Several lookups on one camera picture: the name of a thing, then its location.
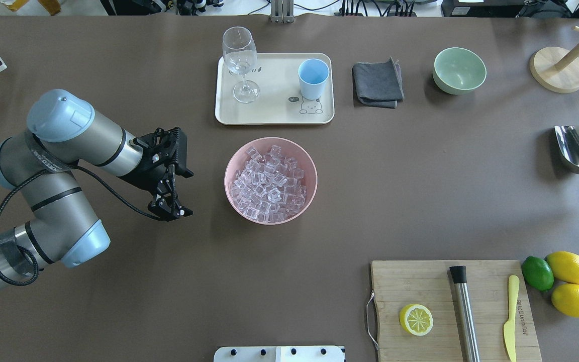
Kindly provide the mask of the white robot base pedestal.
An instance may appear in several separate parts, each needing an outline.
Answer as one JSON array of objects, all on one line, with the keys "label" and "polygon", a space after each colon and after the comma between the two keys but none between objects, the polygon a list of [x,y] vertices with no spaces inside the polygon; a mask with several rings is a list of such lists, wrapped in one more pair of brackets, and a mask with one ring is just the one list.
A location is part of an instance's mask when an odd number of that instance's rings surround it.
[{"label": "white robot base pedestal", "polygon": [[328,344],[290,346],[224,346],[214,361],[346,361],[345,348]]}]

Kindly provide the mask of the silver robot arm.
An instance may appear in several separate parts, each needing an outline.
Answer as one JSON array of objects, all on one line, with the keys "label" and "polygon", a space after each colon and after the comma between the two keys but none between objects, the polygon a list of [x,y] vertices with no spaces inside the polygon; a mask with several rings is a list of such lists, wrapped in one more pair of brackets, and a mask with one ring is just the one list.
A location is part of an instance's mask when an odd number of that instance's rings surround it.
[{"label": "silver robot arm", "polygon": [[87,101],[53,89],[34,103],[23,133],[0,143],[0,290],[29,286],[47,265],[72,268],[98,256],[110,237],[74,171],[156,221],[190,216],[178,176],[190,178],[179,127],[135,137]]}]

